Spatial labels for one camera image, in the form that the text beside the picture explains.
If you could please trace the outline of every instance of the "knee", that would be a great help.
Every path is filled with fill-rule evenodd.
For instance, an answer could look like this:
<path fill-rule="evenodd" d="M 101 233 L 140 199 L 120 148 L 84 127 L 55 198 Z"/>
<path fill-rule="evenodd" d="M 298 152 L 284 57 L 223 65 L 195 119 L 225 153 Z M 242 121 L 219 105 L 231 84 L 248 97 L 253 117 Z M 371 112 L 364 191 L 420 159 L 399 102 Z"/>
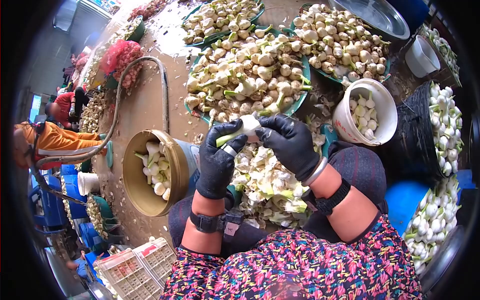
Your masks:
<path fill-rule="evenodd" d="M 337 151 L 331 154 L 329 163 L 373 203 L 380 203 L 385 197 L 386 178 L 378 155 L 370 149 L 348 143 L 334 147 Z"/>
<path fill-rule="evenodd" d="M 168 213 L 168 231 L 175 247 L 178 247 L 181 243 L 187 219 L 192 210 L 192 200 L 193 197 L 188 197 L 178 201 Z"/>

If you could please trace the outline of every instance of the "black hose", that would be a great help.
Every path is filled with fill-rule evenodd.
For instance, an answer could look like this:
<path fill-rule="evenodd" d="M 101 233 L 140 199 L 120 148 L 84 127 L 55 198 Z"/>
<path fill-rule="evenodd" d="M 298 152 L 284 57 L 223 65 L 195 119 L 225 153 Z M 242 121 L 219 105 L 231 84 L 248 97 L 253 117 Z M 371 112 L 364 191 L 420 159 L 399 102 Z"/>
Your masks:
<path fill-rule="evenodd" d="M 110 138 L 112 137 L 113 130 L 115 128 L 115 125 L 117 124 L 117 117 L 118 117 L 118 110 L 119 110 L 119 105 L 120 105 L 120 94 L 121 94 L 121 84 L 123 82 L 123 79 L 125 75 L 127 74 L 128 70 L 134 66 L 135 64 L 143 61 L 143 60 L 151 60 L 157 63 L 161 76 L 162 76 L 162 92 L 163 92 L 163 131 L 168 133 L 169 132 L 169 126 L 168 126 L 168 84 L 167 84 L 167 70 L 165 69 L 165 66 L 163 63 L 156 57 L 153 56 L 143 56 L 140 58 L 137 58 L 136 60 L 132 61 L 123 71 L 120 80 L 119 80 L 119 85 L 117 87 L 117 99 L 115 102 L 115 112 L 113 113 L 113 123 L 110 127 L 110 130 L 108 131 L 108 134 L 106 138 L 103 140 L 102 144 L 98 146 L 95 150 L 92 150 L 88 153 L 84 154 L 79 154 L 79 155 L 73 155 L 73 156 L 48 156 L 45 158 L 42 158 L 41 160 L 37 161 L 37 163 L 34 166 L 31 166 L 31 170 L 33 175 L 35 176 L 36 181 L 38 182 L 38 185 L 40 187 L 47 191 L 50 192 L 57 197 L 61 197 L 63 199 L 73 201 L 77 204 L 81 205 L 86 205 L 82 201 L 79 201 L 77 199 L 74 199 L 70 196 L 64 195 L 62 192 L 56 191 L 48 186 L 48 184 L 45 182 L 45 179 L 42 175 L 40 175 L 40 172 L 38 169 L 45 163 L 50 163 L 50 162 L 73 162 L 73 161 L 78 161 L 78 160 L 87 160 L 91 158 L 92 156 L 98 154 L 102 149 L 107 145 L 109 142 Z"/>

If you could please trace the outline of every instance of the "colorful patterned clothing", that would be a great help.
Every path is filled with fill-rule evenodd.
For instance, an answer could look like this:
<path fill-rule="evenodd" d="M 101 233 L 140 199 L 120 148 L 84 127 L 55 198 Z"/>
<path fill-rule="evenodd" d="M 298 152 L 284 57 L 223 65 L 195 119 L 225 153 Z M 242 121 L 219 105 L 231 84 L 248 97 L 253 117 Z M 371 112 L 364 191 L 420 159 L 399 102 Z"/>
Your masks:
<path fill-rule="evenodd" d="M 381 215 L 361 240 L 286 229 L 222 259 L 177 248 L 161 299 L 421 299 L 406 244 Z"/>

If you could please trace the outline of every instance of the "stainless steel bowl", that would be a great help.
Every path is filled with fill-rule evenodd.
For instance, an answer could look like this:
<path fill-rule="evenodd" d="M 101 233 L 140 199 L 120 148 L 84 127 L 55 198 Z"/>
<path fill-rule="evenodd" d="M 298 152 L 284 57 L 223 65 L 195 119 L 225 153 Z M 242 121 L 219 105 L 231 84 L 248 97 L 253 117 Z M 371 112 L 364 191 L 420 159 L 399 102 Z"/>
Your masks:
<path fill-rule="evenodd" d="M 385 0 L 328 0 L 330 7 L 348 10 L 372 28 L 398 39 L 408 39 L 410 29 L 400 13 Z"/>

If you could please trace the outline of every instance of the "dark leggings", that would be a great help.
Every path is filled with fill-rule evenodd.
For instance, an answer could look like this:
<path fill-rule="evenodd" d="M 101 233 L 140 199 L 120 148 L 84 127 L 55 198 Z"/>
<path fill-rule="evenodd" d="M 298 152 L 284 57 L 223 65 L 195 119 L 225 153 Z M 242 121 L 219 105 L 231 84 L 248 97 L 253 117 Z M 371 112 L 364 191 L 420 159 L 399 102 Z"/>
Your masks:
<path fill-rule="evenodd" d="M 377 154 L 366 148 L 336 141 L 328 148 L 328 157 L 330 165 L 346 181 L 367 196 L 382 214 L 388 213 L 388 206 L 384 200 L 386 190 L 385 170 Z M 192 210 L 192 200 L 193 196 L 177 202 L 168 214 L 168 227 L 175 247 L 178 247 L 181 243 L 185 225 Z M 233 203 L 233 196 L 228 193 L 225 197 L 225 209 L 231 209 Z M 328 219 L 320 213 L 313 213 L 302 229 L 330 243 L 341 241 Z M 226 258 L 233 253 L 248 251 L 267 234 L 265 230 L 242 223 L 235 233 L 233 241 L 222 243 L 221 256 Z"/>
<path fill-rule="evenodd" d="M 89 100 L 81 86 L 75 89 L 75 116 L 70 117 L 70 122 L 78 122 L 82 114 L 82 106 L 87 106 Z"/>

